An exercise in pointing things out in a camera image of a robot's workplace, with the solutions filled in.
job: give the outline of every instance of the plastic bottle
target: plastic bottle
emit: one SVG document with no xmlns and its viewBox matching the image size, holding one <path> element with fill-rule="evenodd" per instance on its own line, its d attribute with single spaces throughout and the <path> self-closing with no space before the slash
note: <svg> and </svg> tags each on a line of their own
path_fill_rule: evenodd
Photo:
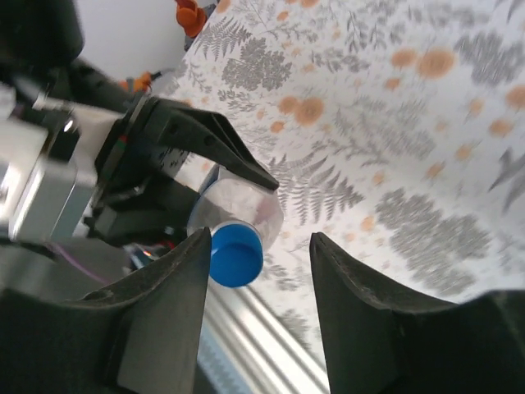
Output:
<svg viewBox="0 0 525 394">
<path fill-rule="evenodd" d="M 227 287 L 249 284 L 263 269 L 264 251 L 281 230 L 284 214 L 277 193 L 216 166 L 200 194 L 187 232 L 211 229 L 210 277 Z"/>
</svg>

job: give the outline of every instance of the orange object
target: orange object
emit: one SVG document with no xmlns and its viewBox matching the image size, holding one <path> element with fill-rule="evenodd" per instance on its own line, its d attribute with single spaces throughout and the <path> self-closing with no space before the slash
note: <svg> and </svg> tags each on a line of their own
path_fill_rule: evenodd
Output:
<svg viewBox="0 0 525 394">
<path fill-rule="evenodd" d="M 188 37 L 194 39 L 206 24 L 206 13 L 195 0 L 176 0 L 176 3 L 177 23 L 182 26 Z"/>
<path fill-rule="evenodd" d="M 143 75 L 141 75 L 137 79 L 122 80 L 121 82 L 119 82 L 119 85 L 131 93 L 135 93 L 139 91 L 147 92 L 149 88 L 151 88 L 152 82 L 153 82 L 153 79 L 152 79 L 151 73 L 146 71 Z"/>
</svg>

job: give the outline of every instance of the blue bottle cap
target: blue bottle cap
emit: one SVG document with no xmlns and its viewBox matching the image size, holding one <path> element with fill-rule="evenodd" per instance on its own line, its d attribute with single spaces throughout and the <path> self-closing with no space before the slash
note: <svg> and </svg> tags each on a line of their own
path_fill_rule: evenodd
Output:
<svg viewBox="0 0 525 394">
<path fill-rule="evenodd" d="M 248 285 L 263 269 L 263 245 L 257 232 L 242 223 L 219 228 L 212 236 L 210 277 L 226 287 Z"/>
</svg>

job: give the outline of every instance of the white wall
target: white wall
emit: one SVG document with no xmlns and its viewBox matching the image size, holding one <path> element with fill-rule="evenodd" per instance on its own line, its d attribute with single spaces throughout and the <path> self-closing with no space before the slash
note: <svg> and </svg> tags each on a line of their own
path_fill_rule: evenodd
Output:
<svg viewBox="0 0 525 394">
<path fill-rule="evenodd" d="M 185 54 L 184 31 L 176 23 L 173 0 L 76 3 L 85 37 L 82 56 L 109 76 L 124 79 L 175 67 Z"/>
</svg>

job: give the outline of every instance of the floral fabric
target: floral fabric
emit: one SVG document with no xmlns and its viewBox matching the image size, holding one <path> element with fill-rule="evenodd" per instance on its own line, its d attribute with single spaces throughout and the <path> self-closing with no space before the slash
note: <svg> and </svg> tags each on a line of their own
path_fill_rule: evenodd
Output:
<svg viewBox="0 0 525 394">
<path fill-rule="evenodd" d="M 443 299 L 524 286 L 524 35 L 523 0 L 221 0 L 180 64 L 281 183 L 252 288 L 319 360 L 314 231 Z"/>
</svg>

